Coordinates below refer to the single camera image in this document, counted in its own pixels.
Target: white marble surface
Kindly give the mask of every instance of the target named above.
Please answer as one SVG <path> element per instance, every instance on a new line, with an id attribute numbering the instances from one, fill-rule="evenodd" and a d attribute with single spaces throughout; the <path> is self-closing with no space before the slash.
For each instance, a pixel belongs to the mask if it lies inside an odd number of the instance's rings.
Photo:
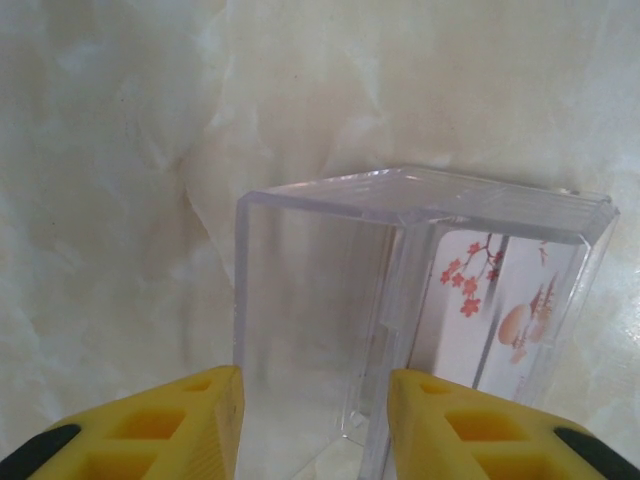
<path id="1" fill-rule="evenodd" d="M 640 5 L 0 0 L 0 454 L 230 360 L 235 201 L 405 163 L 622 211 L 546 408 L 640 463 Z"/>

